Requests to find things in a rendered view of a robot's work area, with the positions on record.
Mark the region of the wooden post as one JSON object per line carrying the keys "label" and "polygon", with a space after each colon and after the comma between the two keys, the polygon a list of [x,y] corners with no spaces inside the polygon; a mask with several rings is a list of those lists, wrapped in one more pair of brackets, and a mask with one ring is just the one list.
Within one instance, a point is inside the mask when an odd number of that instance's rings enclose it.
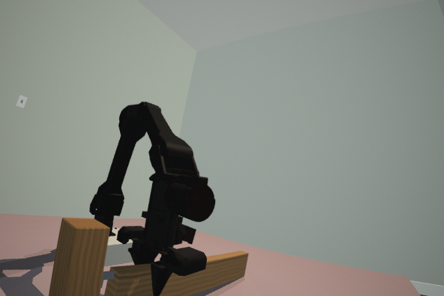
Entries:
{"label": "wooden post", "polygon": [[100,296],[110,228],[91,218],[61,221],[49,296]]}

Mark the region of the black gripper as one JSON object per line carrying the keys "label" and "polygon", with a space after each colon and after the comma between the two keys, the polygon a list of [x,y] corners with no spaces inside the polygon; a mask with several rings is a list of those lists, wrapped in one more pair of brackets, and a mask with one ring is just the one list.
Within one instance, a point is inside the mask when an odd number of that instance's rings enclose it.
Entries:
{"label": "black gripper", "polygon": [[[126,226],[118,230],[117,240],[126,244],[133,241],[128,248],[135,265],[151,264],[153,296],[159,296],[172,273],[187,276],[205,270],[207,257],[204,252],[191,247],[175,249],[178,245],[176,228],[183,217],[171,211],[161,211],[148,207],[142,212],[146,218],[145,228]],[[160,261],[154,262],[158,254]]]}

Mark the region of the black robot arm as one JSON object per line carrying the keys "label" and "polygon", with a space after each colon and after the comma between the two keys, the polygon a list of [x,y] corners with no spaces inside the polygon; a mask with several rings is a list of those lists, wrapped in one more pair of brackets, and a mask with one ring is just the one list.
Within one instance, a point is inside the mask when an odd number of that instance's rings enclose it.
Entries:
{"label": "black robot arm", "polygon": [[[121,186],[135,144],[148,134],[152,146],[149,158],[155,173],[148,207],[202,222],[214,209],[215,199],[207,177],[200,177],[191,147],[174,135],[158,106],[142,101],[125,107],[119,116],[121,137],[107,181],[99,186],[90,204],[94,219],[110,228],[124,204]],[[97,210],[96,210],[97,209]]]}

